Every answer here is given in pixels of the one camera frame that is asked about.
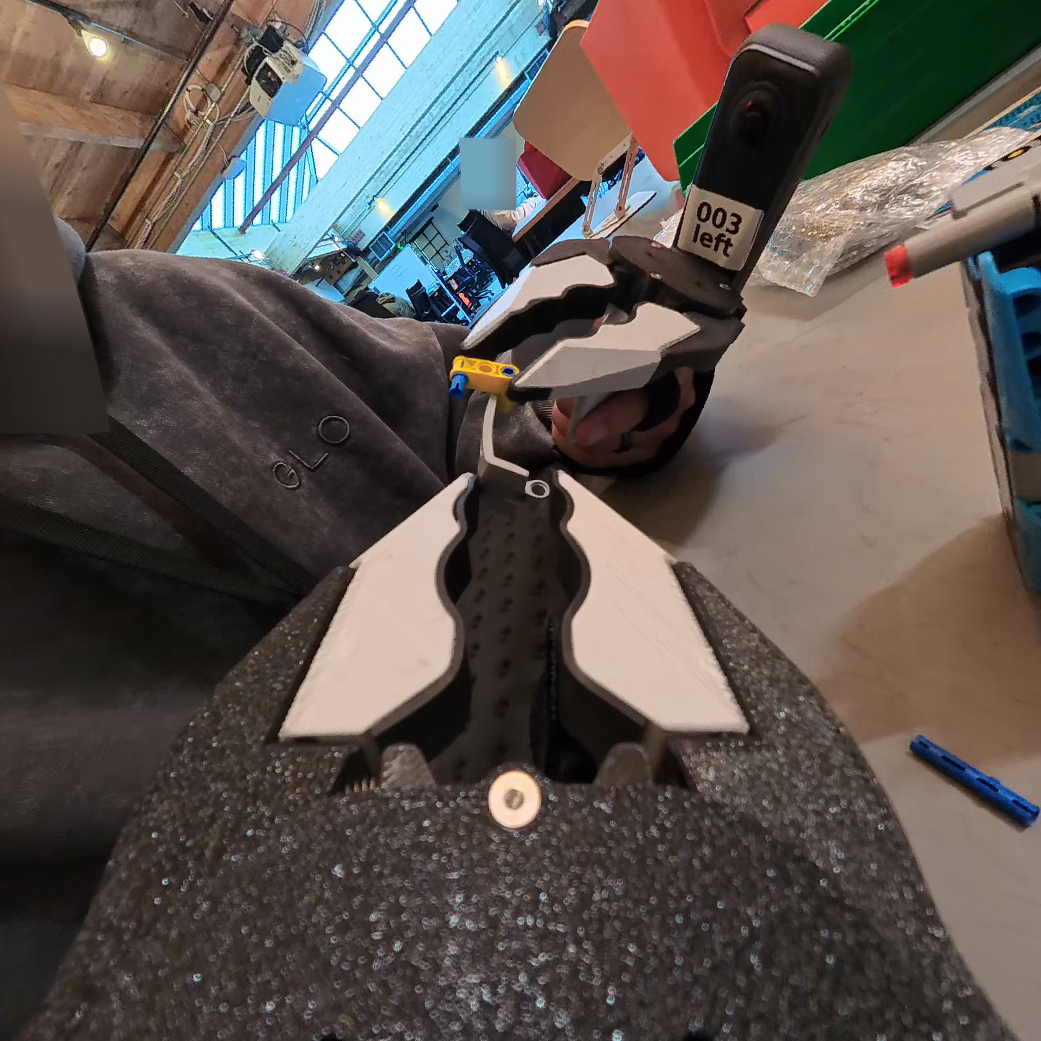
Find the crumpled clear plastic bag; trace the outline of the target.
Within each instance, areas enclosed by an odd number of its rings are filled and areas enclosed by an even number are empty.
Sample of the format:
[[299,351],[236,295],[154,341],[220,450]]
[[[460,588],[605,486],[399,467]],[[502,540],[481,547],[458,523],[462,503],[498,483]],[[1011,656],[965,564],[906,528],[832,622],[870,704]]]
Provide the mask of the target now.
[[804,181],[750,284],[769,283],[813,297],[828,277],[900,242],[971,175],[1030,138],[1023,129],[990,128],[879,153]]

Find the yellow toy brick connector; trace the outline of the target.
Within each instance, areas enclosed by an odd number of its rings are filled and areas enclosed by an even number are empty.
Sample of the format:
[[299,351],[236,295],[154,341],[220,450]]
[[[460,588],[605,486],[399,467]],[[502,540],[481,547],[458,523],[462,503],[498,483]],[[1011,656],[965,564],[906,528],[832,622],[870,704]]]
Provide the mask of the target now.
[[507,397],[518,376],[513,364],[457,355],[449,371],[449,397],[460,400],[467,391]]

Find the green plastic bin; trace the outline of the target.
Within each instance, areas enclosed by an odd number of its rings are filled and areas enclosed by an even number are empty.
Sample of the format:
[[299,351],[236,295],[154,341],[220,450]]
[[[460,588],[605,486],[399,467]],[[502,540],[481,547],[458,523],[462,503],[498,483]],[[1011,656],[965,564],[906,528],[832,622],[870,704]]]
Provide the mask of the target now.
[[1040,41],[1038,1],[832,1],[806,31],[850,50],[852,80],[806,176],[902,147]]

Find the blue toy brick pin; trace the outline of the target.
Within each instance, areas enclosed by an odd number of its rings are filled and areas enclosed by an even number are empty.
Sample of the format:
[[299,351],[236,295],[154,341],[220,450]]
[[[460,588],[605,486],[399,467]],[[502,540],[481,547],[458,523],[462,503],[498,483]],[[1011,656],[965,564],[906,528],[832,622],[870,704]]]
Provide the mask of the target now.
[[948,750],[938,746],[925,736],[917,735],[909,743],[909,751],[941,775],[946,775],[956,785],[983,799],[1018,826],[1034,826],[1039,817],[1039,806],[1019,794],[991,775],[984,775],[976,767],[956,757]]

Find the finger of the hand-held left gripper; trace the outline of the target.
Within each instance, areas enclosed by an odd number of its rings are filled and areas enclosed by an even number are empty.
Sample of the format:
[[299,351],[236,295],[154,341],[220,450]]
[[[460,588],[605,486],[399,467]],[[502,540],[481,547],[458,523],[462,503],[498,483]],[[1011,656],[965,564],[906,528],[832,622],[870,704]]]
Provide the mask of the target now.
[[644,386],[669,349],[701,331],[694,318],[660,305],[638,305],[631,316],[611,306],[593,323],[567,319],[513,350],[518,374],[508,397],[520,402]]
[[464,354],[535,362],[566,337],[589,334],[619,286],[615,271],[585,253],[528,266],[478,320]]

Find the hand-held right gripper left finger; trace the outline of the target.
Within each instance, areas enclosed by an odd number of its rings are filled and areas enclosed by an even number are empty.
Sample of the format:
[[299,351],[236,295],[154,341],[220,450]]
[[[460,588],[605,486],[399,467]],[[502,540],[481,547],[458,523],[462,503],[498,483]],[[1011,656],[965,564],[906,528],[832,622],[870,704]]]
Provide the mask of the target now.
[[448,560],[474,476],[457,478],[351,564],[352,576],[280,728],[284,742],[412,743],[432,759],[469,716]]

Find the tan board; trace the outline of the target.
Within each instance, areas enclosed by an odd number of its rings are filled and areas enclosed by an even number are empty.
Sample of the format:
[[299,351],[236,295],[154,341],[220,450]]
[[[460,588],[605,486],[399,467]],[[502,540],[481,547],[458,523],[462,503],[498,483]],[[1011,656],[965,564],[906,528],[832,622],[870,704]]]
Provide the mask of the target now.
[[[531,87],[514,112],[522,139],[572,178],[592,184],[582,234],[600,239],[616,231],[653,198],[629,198],[639,144],[582,49],[589,21],[572,21],[559,34]],[[596,193],[606,169],[625,160],[618,201],[611,215],[594,219]]]

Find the person's left hand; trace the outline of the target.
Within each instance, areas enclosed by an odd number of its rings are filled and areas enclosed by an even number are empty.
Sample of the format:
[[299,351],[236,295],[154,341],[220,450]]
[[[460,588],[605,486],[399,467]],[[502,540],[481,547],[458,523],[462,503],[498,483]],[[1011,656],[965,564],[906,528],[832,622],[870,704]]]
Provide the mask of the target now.
[[576,399],[559,399],[552,411],[551,433],[558,454],[587,471],[631,466],[654,459],[681,425],[690,396],[677,380],[679,397],[670,414],[648,429],[638,430],[650,414],[652,395],[648,387],[605,399],[569,434]]

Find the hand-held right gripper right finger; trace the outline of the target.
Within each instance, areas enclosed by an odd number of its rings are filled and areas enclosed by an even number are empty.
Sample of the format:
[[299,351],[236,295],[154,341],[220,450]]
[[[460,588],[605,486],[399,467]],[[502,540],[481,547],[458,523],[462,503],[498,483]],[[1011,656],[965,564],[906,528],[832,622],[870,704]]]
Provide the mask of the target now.
[[748,735],[677,561],[572,475],[555,473],[554,487],[567,670],[653,738]]

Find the grey blue toy brick assembly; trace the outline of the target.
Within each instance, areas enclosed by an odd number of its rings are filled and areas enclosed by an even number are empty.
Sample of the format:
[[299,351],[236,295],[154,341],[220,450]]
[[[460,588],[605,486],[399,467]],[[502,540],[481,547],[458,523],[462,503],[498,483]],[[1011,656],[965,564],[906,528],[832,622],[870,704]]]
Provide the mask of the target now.
[[899,287],[958,266],[988,441],[1024,586],[1040,590],[1040,166],[1020,149],[958,187],[945,215],[885,253]]

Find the orange plastic carrier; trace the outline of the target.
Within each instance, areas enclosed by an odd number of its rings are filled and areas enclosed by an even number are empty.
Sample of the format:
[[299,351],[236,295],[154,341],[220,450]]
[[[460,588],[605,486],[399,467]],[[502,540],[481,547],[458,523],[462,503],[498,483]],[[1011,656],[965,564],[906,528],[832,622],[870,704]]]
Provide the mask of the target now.
[[680,179],[674,139],[716,103],[731,59],[771,23],[822,1],[600,1],[581,47],[657,173]]

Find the black perforated pad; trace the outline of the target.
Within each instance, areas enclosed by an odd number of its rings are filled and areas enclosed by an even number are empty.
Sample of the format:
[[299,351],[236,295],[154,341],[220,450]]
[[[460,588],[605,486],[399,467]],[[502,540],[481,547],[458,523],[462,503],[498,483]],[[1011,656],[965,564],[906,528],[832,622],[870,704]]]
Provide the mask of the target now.
[[515,494],[480,484],[466,502],[471,572],[458,601],[469,669],[469,718],[434,760],[442,784],[464,785],[508,764],[533,766],[552,780],[587,783],[592,752],[563,722],[578,692],[559,650],[566,592],[551,469]]

